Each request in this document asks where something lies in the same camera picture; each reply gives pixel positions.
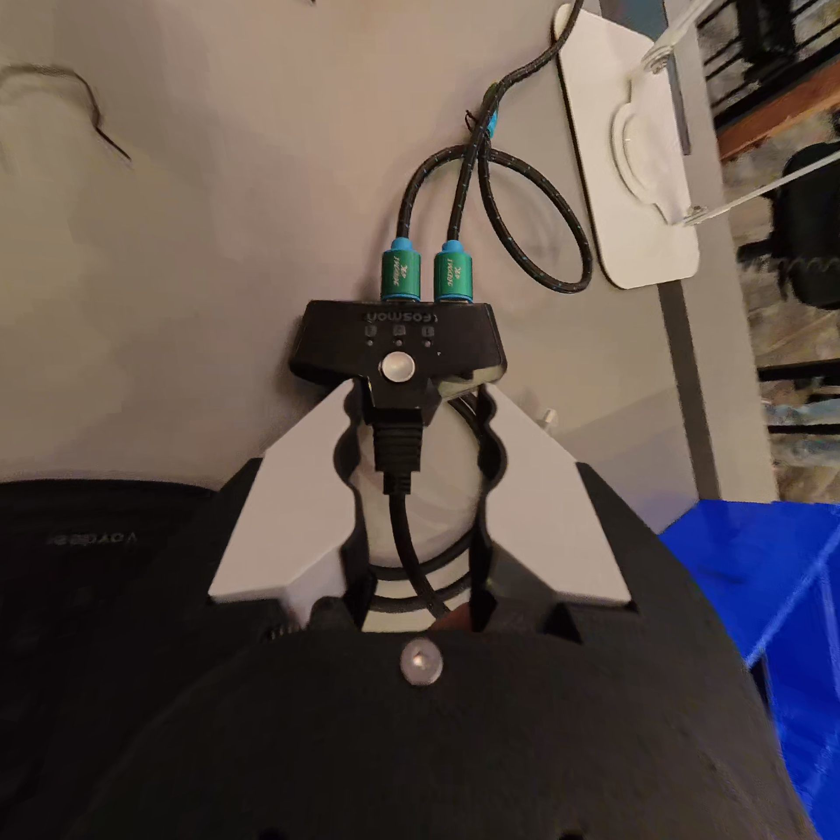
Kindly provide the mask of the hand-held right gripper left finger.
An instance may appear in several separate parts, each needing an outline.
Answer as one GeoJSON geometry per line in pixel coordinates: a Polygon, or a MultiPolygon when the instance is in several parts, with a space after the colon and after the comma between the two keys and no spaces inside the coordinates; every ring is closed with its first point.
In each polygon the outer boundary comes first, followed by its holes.
{"type": "Polygon", "coordinates": [[[352,475],[361,461],[359,392],[332,392],[270,446],[208,594],[214,602],[277,601],[309,624],[324,598],[369,601],[369,541],[352,475]]]}

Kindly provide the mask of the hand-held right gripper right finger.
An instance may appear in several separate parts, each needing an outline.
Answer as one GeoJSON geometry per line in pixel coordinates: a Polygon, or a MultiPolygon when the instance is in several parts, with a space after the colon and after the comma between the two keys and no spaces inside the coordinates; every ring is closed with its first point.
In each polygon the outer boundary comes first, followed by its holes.
{"type": "Polygon", "coordinates": [[[495,385],[480,388],[476,416],[473,623],[552,628],[571,606],[634,607],[575,458],[495,385]]]}

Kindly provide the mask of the black hdmi switch box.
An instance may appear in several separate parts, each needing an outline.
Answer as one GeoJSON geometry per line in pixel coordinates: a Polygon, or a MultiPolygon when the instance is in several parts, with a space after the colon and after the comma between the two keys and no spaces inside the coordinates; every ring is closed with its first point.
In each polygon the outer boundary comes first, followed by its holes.
{"type": "Polygon", "coordinates": [[[486,303],[310,301],[290,371],[334,388],[362,384],[384,492],[406,496],[421,468],[424,429],[442,402],[498,382],[508,361],[486,303]]]}

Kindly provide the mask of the black round pad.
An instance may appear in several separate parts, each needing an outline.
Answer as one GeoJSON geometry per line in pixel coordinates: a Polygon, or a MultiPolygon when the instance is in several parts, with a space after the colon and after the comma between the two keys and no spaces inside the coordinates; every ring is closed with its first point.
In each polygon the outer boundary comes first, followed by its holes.
{"type": "Polygon", "coordinates": [[[2,741],[43,727],[77,637],[214,497],[148,480],[2,483],[2,741]]]}

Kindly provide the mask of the blue divided plastic bin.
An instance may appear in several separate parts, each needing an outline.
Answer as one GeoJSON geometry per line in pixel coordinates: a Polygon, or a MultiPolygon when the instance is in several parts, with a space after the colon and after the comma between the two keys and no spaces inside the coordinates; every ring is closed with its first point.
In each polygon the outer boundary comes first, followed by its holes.
{"type": "Polygon", "coordinates": [[[701,500],[660,539],[738,647],[821,838],[839,838],[839,506],[701,500]]]}

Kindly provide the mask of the white stand base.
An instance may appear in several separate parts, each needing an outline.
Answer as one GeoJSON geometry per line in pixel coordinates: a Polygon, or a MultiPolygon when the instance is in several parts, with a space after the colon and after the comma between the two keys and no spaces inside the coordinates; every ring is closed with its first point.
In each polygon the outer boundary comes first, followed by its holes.
{"type": "Polygon", "coordinates": [[[657,49],[580,11],[558,58],[595,250],[625,290],[689,279],[700,263],[667,54],[650,67],[657,49]]]}

